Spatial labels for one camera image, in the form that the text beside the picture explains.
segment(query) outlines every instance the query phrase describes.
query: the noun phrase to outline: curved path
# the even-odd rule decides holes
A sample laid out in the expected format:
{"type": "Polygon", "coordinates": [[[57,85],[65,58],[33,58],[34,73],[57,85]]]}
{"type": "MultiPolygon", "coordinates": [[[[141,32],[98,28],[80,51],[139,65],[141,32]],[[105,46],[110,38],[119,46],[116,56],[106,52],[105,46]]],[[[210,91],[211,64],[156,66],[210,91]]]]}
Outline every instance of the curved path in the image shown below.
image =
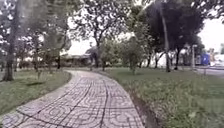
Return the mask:
{"type": "Polygon", "coordinates": [[[65,86],[0,118],[3,128],[143,128],[129,95],[105,76],[69,71],[65,86]]]}

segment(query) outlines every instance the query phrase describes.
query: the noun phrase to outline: small tree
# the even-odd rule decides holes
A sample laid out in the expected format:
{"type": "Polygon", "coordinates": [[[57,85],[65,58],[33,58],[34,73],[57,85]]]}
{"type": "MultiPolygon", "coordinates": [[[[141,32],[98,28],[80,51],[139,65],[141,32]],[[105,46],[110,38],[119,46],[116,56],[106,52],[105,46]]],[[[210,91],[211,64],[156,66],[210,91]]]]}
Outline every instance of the small tree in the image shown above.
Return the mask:
{"type": "Polygon", "coordinates": [[[123,61],[128,62],[130,70],[135,74],[136,67],[143,55],[143,48],[139,45],[139,41],[136,37],[131,37],[128,41],[123,42],[121,55],[123,61]]]}
{"type": "Polygon", "coordinates": [[[102,61],[102,68],[105,71],[107,63],[114,64],[118,59],[117,44],[113,40],[105,40],[100,46],[100,58],[102,61]]]}

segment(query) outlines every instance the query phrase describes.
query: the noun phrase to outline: paved walkway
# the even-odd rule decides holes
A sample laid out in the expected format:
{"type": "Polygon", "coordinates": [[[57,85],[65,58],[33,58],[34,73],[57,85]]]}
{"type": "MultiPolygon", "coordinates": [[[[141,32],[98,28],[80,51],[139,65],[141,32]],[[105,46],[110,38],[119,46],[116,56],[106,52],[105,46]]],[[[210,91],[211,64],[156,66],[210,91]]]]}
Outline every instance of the paved walkway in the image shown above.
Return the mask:
{"type": "Polygon", "coordinates": [[[58,90],[0,118],[3,128],[143,128],[123,88],[105,76],[70,71],[58,90]]]}

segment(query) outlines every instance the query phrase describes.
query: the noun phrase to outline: tree trunk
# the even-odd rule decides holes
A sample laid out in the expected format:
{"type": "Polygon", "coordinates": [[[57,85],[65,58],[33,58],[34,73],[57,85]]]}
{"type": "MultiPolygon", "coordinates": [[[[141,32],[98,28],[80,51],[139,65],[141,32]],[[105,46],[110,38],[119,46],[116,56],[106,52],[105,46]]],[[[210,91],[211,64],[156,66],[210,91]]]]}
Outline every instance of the tree trunk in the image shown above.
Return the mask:
{"type": "Polygon", "coordinates": [[[150,63],[151,63],[151,55],[150,55],[149,58],[148,58],[147,68],[149,68],[150,63]]]}
{"type": "Polygon", "coordinates": [[[16,35],[18,31],[18,26],[19,26],[19,6],[20,6],[20,0],[16,2],[15,5],[15,13],[13,15],[13,20],[11,22],[11,33],[8,37],[8,43],[9,43],[9,48],[8,48],[8,54],[6,56],[6,70],[5,74],[3,77],[3,81],[12,81],[13,80],[13,60],[14,60],[14,48],[15,48],[15,40],[16,40],[16,35]]]}
{"type": "Polygon", "coordinates": [[[4,63],[4,61],[3,61],[3,62],[1,62],[1,72],[4,71],[4,67],[5,67],[5,63],[4,63]]]}
{"type": "Polygon", "coordinates": [[[102,68],[103,68],[103,71],[105,71],[105,68],[106,68],[106,61],[102,61],[102,68]]]}
{"type": "Polygon", "coordinates": [[[139,68],[142,68],[142,61],[139,63],[139,68]]]}
{"type": "Polygon", "coordinates": [[[48,63],[48,70],[49,70],[49,73],[50,73],[50,74],[53,74],[53,71],[52,71],[52,69],[51,69],[51,66],[52,66],[52,63],[49,62],[49,63],[48,63]]]}
{"type": "Polygon", "coordinates": [[[159,62],[159,59],[155,59],[155,69],[157,69],[158,68],[158,62],[159,62]]]}
{"type": "Polygon", "coordinates": [[[60,57],[60,55],[58,56],[57,63],[58,63],[57,69],[60,69],[61,68],[61,57],[60,57]]]}
{"type": "Polygon", "coordinates": [[[14,72],[17,72],[17,58],[14,61],[14,72]]]}
{"type": "Polygon", "coordinates": [[[175,68],[174,68],[174,70],[178,70],[179,56],[180,56],[180,50],[177,49],[177,54],[176,54],[176,64],[175,64],[175,68]]]}
{"type": "Polygon", "coordinates": [[[161,17],[162,17],[164,38],[165,38],[166,72],[170,72],[168,31],[167,31],[167,26],[166,26],[166,19],[165,19],[164,15],[163,15],[162,6],[160,8],[160,14],[161,14],[161,17]]]}

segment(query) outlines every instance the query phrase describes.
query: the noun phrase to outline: tree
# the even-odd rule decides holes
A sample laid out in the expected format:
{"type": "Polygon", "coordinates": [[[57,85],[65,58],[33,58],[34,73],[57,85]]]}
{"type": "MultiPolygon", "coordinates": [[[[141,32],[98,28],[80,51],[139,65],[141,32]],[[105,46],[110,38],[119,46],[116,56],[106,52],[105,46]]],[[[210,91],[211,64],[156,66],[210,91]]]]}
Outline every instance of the tree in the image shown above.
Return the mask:
{"type": "Polygon", "coordinates": [[[57,58],[58,69],[60,68],[60,51],[68,49],[70,45],[68,37],[68,17],[75,9],[78,9],[78,1],[72,0],[54,0],[54,1],[29,1],[29,8],[25,15],[30,17],[26,20],[25,33],[32,37],[33,42],[33,63],[34,69],[38,71],[39,54],[48,55],[57,58]]]}
{"type": "Polygon", "coordinates": [[[141,60],[143,48],[139,45],[136,37],[124,41],[121,46],[121,58],[129,64],[130,70],[135,74],[136,67],[141,60]]]}
{"type": "Polygon", "coordinates": [[[119,51],[116,42],[109,39],[105,40],[100,46],[100,53],[102,68],[105,71],[107,63],[112,65],[117,62],[119,51]]]}
{"type": "Polygon", "coordinates": [[[3,15],[11,15],[11,18],[6,19],[5,23],[8,24],[7,38],[6,41],[9,43],[9,47],[7,48],[7,56],[6,56],[6,70],[3,76],[3,81],[12,81],[13,80],[13,61],[14,61],[14,47],[17,32],[19,29],[19,22],[20,22],[20,6],[21,0],[18,1],[5,1],[4,7],[1,11],[3,15]]]}
{"type": "Polygon", "coordinates": [[[163,12],[163,16],[166,20],[166,28],[169,32],[167,34],[169,51],[176,51],[175,69],[178,69],[180,51],[186,44],[195,44],[194,38],[203,27],[204,17],[203,14],[197,8],[193,8],[191,4],[169,0],[166,3],[162,3],[161,6],[162,11],[158,10],[159,7],[155,4],[148,6],[145,9],[145,22],[150,26],[149,34],[151,34],[155,43],[164,42],[165,30],[163,27],[163,18],[161,16],[161,12],[163,12]]]}
{"type": "Polygon", "coordinates": [[[125,19],[129,11],[127,0],[83,0],[82,4],[82,9],[72,20],[74,38],[93,37],[99,48],[105,38],[114,38],[125,30],[125,19]]]}

